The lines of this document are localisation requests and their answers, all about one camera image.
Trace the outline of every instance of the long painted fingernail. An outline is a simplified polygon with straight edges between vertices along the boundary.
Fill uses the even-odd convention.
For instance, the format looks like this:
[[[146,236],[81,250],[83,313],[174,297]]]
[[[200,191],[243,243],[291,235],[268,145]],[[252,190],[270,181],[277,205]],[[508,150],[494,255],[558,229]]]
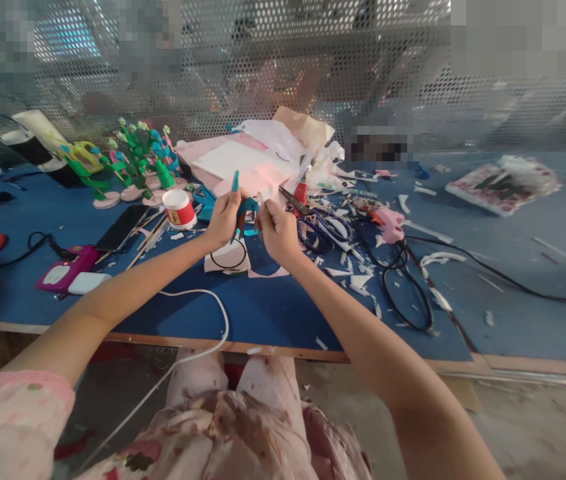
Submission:
[[[236,173],[234,173],[234,180],[231,183],[231,190],[232,191],[238,191],[238,177],[239,177],[240,172],[238,172],[238,170],[236,170]]]

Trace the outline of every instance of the black smartphone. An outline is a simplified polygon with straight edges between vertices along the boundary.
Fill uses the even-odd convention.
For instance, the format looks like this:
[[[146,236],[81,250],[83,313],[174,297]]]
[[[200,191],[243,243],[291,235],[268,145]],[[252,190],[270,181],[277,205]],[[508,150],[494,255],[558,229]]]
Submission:
[[[134,228],[138,227],[147,215],[148,210],[149,207],[146,205],[130,205],[127,207],[127,210],[98,240],[95,246],[96,250],[116,252],[122,249]]]

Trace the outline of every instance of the sleeve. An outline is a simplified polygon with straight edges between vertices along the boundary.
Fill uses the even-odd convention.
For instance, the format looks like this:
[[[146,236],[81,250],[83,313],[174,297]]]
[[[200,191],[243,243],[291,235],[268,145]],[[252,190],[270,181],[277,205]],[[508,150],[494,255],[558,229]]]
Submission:
[[[0,373],[0,480],[48,480],[75,393],[47,371]]]

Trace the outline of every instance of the perforated metal sheet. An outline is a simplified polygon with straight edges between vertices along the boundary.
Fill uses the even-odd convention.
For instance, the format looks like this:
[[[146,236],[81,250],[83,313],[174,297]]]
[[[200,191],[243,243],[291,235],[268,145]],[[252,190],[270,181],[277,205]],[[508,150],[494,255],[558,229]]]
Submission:
[[[192,141],[286,105],[333,125],[342,143],[375,125],[414,151],[566,147],[566,77],[451,74],[449,0],[32,8],[35,84],[0,95],[0,113],[40,109],[70,140],[104,145],[124,116]]]

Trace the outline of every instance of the concrete floor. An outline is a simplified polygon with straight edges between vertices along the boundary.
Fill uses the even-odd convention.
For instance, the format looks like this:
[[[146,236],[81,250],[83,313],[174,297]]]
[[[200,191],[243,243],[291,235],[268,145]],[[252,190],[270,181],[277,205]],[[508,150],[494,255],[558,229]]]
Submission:
[[[116,428],[161,376],[175,351],[139,348],[138,360],[91,364],[79,386],[74,411],[63,441],[76,440],[95,429],[85,452],[57,462],[56,480],[71,472]],[[244,363],[242,355],[226,358]],[[361,384],[350,365],[297,361],[297,378],[304,399],[320,406],[328,418],[349,423],[366,450],[376,479],[406,479],[391,418],[384,404]],[[512,480],[566,479],[566,387],[514,382],[474,381],[483,412],[474,414],[478,430],[507,477]],[[162,385],[130,422],[109,442],[98,459],[132,441],[162,408]]]

